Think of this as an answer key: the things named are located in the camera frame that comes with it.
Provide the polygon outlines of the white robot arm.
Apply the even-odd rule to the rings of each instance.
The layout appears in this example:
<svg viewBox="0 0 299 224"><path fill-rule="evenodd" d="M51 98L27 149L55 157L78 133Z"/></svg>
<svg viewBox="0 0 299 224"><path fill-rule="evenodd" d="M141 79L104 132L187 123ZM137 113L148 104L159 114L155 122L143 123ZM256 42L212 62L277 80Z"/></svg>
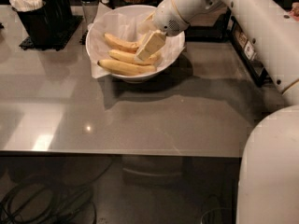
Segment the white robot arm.
<svg viewBox="0 0 299 224"><path fill-rule="evenodd" d="M163 0L138 26L148 58L193 17L226 5L284 100L252 130L241 158L235 224L299 224L299 22L273 0Z"/></svg>

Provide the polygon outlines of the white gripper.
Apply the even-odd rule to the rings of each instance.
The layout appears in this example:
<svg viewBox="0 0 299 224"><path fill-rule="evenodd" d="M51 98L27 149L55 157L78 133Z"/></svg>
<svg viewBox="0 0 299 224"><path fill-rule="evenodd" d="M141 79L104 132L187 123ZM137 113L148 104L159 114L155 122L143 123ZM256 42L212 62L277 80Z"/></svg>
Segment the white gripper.
<svg viewBox="0 0 299 224"><path fill-rule="evenodd" d="M150 13L137 25L137 32L141 34L141 45L135 54L136 61L145 61L160 50L165 45L166 35L179 35L189 27L189 5L190 0L163 0L154 15Z"/></svg>

